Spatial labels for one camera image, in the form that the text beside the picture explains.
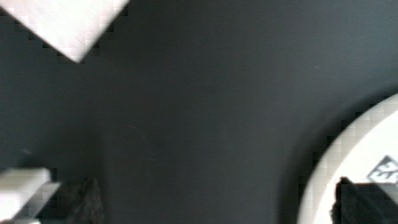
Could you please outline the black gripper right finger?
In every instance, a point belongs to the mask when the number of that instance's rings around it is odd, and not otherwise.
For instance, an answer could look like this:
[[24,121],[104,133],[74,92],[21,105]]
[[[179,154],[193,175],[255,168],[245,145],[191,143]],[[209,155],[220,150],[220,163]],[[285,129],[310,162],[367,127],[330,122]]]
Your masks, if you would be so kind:
[[339,179],[330,209],[332,224],[398,224],[398,186]]

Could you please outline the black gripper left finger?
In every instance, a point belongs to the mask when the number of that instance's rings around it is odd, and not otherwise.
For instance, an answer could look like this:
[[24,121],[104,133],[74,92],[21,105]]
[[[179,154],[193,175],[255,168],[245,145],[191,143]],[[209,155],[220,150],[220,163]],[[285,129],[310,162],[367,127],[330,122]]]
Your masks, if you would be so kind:
[[61,184],[54,194],[49,223],[104,224],[101,191],[92,178]]

